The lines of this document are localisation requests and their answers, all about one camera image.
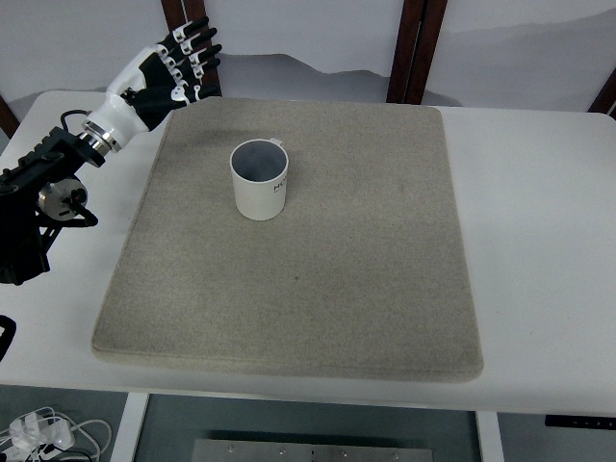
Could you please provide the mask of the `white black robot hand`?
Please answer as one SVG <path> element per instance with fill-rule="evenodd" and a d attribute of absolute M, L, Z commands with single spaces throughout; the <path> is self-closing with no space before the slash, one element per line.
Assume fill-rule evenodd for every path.
<path fill-rule="evenodd" d="M 220 87 L 207 76 L 217 69 L 217 33 L 204 15 L 142 49 L 107 87 L 103 105 L 88 115 L 84 130 L 112 149 L 154 130 L 169 113 L 210 96 Z"/>

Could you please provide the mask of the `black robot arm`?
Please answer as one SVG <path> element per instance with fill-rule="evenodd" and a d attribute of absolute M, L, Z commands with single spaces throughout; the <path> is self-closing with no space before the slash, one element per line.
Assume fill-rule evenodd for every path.
<path fill-rule="evenodd" d="M 21 285 L 50 271 L 47 253 L 64 228 L 88 228 L 86 186 L 76 176 L 85 164 L 100 167 L 119 143 L 94 122 L 73 135 L 53 128 L 35 148 L 1 172 L 1 282 Z"/>

